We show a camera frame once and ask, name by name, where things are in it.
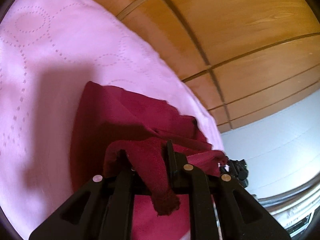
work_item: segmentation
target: black mechanical device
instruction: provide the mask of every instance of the black mechanical device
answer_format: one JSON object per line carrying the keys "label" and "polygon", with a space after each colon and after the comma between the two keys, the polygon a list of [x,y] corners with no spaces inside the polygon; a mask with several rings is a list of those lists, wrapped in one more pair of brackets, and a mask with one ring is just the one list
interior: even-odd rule
{"label": "black mechanical device", "polygon": [[[167,142],[165,162],[173,191],[189,195],[192,240],[219,240],[217,219],[225,240],[291,239],[239,183],[239,177],[244,177],[239,171],[232,174],[233,167],[231,175],[206,175],[189,164],[185,155],[174,152],[171,141]],[[150,194],[130,168],[113,178],[95,176],[34,230],[29,240],[129,240],[134,196]]]}

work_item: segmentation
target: folded red garment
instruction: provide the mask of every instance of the folded red garment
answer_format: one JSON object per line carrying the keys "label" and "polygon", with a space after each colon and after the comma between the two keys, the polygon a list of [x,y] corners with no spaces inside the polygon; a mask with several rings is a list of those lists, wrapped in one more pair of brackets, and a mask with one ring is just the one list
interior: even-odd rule
{"label": "folded red garment", "polygon": [[[96,174],[111,177],[124,165],[132,165],[151,191],[158,214],[171,214],[179,208],[180,201],[169,187],[162,156],[169,139],[175,151],[185,154],[189,163],[207,174],[218,176],[218,163],[227,162],[223,152],[211,150],[212,145],[207,143],[194,117],[180,115],[163,100],[88,82],[71,141],[74,190]],[[127,158],[121,156],[121,150],[125,150]]]}

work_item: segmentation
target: pink bed sheet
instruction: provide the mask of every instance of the pink bed sheet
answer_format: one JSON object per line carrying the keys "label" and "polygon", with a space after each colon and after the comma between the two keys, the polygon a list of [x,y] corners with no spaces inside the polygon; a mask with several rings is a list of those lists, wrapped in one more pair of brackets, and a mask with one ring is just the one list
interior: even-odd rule
{"label": "pink bed sheet", "polygon": [[0,206],[24,239],[72,194],[70,139],[88,81],[166,100],[223,150],[190,89],[102,6],[16,0],[0,24]]}

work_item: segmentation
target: wooden wall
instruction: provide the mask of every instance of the wooden wall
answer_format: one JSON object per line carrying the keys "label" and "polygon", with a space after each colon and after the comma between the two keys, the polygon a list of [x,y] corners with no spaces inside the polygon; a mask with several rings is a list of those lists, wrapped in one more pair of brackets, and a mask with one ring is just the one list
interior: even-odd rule
{"label": "wooden wall", "polygon": [[305,0],[95,0],[149,42],[221,132],[320,88],[320,24]]}

